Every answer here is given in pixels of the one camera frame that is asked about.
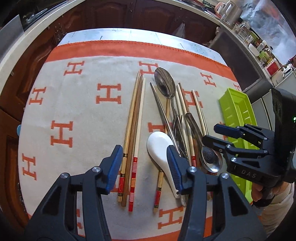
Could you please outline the right hand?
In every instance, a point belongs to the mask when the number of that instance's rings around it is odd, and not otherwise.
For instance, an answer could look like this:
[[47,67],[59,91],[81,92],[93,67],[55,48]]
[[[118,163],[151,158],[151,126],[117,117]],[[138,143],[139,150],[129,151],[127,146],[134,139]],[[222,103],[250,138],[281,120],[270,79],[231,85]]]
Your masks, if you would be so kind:
[[[274,200],[272,204],[282,202],[291,192],[292,184],[287,182],[282,182],[272,188],[271,193],[274,195]],[[257,202],[263,197],[263,186],[252,183],[251,197],[253,201]]]

